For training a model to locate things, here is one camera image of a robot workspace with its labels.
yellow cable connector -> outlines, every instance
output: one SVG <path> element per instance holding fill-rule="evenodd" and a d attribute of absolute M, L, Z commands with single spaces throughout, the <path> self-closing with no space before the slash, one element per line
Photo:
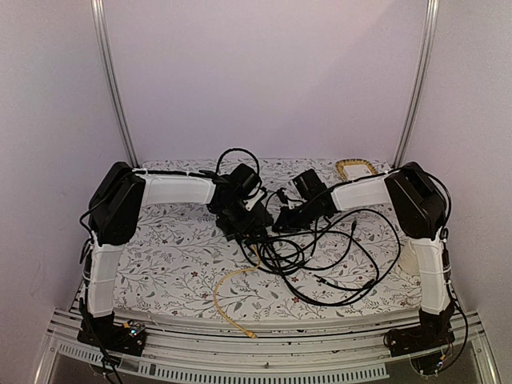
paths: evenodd
<path fill-rule="evenodd" d="M 217 292 L 218 292 L 218 289 L 220 288 L 220 286 L 224 283 L 225 280 L 227 280 L 228 278 L 231 278 L 233 276 L 235 276 L 236 274 L 243 274 L 243 273 L 246 273 L 246 272 L 253 272 L 253 271 L 256 271 L 258 270 L 258 268 L 260 267 L 260 265 L 262 264 L 262 260 L 261 258 L 259 257 L 259 253 L 258 253 L 258 249 L 256 248 L 256 246 L 252 246 L 252 249 L 254 251 L 254 253 L 256 254 L 256 257 L 258 258 L 258 264 L 256 266 L 253 266 L 251 268 L 245 268 L 244 270 L 236 270 L 235 272 L 231 272 L 230 274 L 227 274 L 226 276 L 224 276 L 220 282 L 218 282 L 217 286 L 215 287 L 215 290 L 214 290 L 214 303 L 215 303 L 215 306 L 217 307 L 217 310 L 218 312 L 221 314 L 221 316 L 224 317 L 225 320 L 228 321 L 229 324 L 231 324 L 232 326 L 235 326 L 237 327 L 238 329 L 240 329 L 241 332 L 243 332 L 244 334 L 247 335 L 247 337 L 249 338 L 256 338 L 256 334 L 250 330 L 246 330 L 243 326 L 240 326 L 239 324 L 237 324 L 236 322 L 234 322 L 233 320 L 231 320 L 225 313 L 224 311 L 221 309 L 220 305 L 218 304 L 218 301 L 217 301 Z"/>

floral tablecloth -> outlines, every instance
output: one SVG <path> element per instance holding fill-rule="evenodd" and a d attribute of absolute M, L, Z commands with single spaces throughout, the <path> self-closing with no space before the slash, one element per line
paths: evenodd
<path fill-rule="evenodd" d="M 222 172 L 230 172 L 239 160 L 227 159 Z M 261 176 L 268 190 L 281 186 L 289 195 L 296 193 L 290 180 L 313 168 L 330 186 L 341 181 L 335 160 L 265 159 L 261 160 Z M 373 162 L 378 170 L 389 168 L 384 162 Z M 159 170 L 214 170 L 214 160 L 147 162 L 144 167 Z M 277 198 L 269 203 L 269 212 L 277 218 Z M 396 226 L 389 205 L 374 206 Z M 338 225 L 350 232 L 352 218 Z M 381 273 L 392 263 L 397 245 L 389 227 L 374 214 L 357 214 L 354 236 L 372 254 Z M 400 232 L 402 244 L 406 240 Z M 339 259 L 348 240 L 328 234 L 318 244 L 311 266 L 324 266 Z M 127 310 L 171 316 L 220 318 L 213 290 L 229 272 L 248 267 L 235 241 L 228 242 L 215 226 L 215 216 L 205 206 L 193 204 L 160 204 L 142 209 L 135 236 L 127 244 L 118 268 L 114 304 Z M 370 261 L 352 247 L 348 257 L 322 276 L 340 286 L 359 287 L 374 276 Z M 305 271 L 290 276 L 300 291 L 321 301 L 339 301 L 345 297 L 339 290 L 321 285 Z M 278 319 L 336 318 L 379 314 L 419 307 L 419 278 L 401 271 L 398 266 L 363 300 L 351 306 L 324 307 L 301 302 L 292 295 L 277 276 L 262 271 L 240 274 L 227 280 L 219 290 L 219 302 L 234 320 L 265 321 Z"/>

white wall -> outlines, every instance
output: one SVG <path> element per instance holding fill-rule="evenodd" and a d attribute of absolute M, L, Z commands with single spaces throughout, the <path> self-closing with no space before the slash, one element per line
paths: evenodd
<path fill-rule="evenodd" d="M 512 382 L 512 4 L 441 2 L 409 159 L 454 198 L 450 255 L 503 382 Z"/>
<path fill-rule="evenodd" d="M 425 0 L 106 2 L 116 75 L 142 161 L 392 160 Z"/>
<path fill-rule="evenodd" d="M 78 217 L 125 155 L 90 2 L 2 1 L 0 382 L 33 374 L 53 308 L 78 286 Z"/>

white backdrop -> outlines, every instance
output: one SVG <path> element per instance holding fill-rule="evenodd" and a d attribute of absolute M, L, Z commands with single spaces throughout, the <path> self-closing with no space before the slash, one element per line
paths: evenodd
<path fill-rule="evenodd" d="M 392 160 L 427 1 L 111 0 L 112 55 L 139 160 Z"/>

metal corner post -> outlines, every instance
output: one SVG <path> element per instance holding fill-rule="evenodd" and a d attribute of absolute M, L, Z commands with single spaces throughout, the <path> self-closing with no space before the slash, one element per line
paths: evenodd
<path fill-rule="evenodd" d="M 122 107 L 121 94 L 118 88 L 118 82 L 114 72 L 114 62 L 112 61 L 112 53 L 110 52 L 110 44 L 108 34 L 106 32 L 105 11 L 103 9 L 103 0 L 91 0 L 94 27 L 96 36 L 98 37 L 98 45 L 103 61 L 103 69 L 105 70 L 106 82 L 109 87 L 110 97 L 114 105 L 114 112 L 118 121 L 119 133 L 121 134 L 122 143 L 125 147 L 128 162 L 131 166 L 139 166 L 137 155 L 135 153 L 134 143 L 131 139 L 128 123 Z"/>
<path fill-rule="evenodd" d="M 432 51 L 432 45 L 434 44 L 435 26 L 438 19 L 438 8 L 439 0 L 428 0 L 426 7 L 425 16 L 425 27 L 423 30 L 422 47 L 420 50 L 420 58 L 418 62 L 418 68 L 416 71 L 416 79 L 414 80 L 413 93 L 409 102 L 409 109 L 407 110 L 406 121 L 400 135 L 400 141 L 398 142 L 398 148 L 394 155 L 393 167 L 399 167 L 404 160 L 407 153 L 407 147 L 413 133 L 414 122 L 416 120 L 416 114 L 420 99 L 422 96 L 423 83 L 425 82 L 426 71 L 428 69 L 430 61 L 430 53 Z"/>

